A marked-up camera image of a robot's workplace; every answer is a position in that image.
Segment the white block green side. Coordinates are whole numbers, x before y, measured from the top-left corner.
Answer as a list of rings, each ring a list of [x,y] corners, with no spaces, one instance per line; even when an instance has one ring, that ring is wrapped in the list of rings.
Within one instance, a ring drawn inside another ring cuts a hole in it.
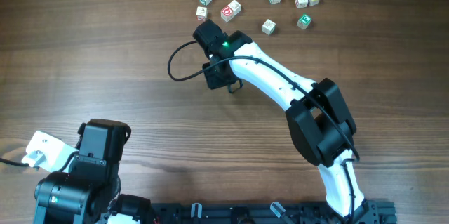
[[[267,19],[262,25],[262,31],[267,35],[271,35],[275,29],[276,23],[270,19]]]

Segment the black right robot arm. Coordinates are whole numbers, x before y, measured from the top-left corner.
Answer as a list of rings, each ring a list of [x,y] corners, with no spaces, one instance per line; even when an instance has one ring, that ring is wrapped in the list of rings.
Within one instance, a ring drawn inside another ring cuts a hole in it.
[[[319,169],[329,207],[355,222],[364,200],[353,170],[360,159],[353,141],[356,125],[336,83],[317,83],[291,72],[240,31],[196,31],[193,37],[219,78],[243,79],[284,110],[293,145]]]

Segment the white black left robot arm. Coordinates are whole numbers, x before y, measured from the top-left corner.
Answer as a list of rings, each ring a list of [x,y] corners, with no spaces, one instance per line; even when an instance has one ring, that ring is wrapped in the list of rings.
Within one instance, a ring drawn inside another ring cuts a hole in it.
[[[149,199],[120,193],[119,162],[130,126],[92,119],[80,125],[78,134],[68,172],[54,171],[37,184],[33,222],[153,223]]]

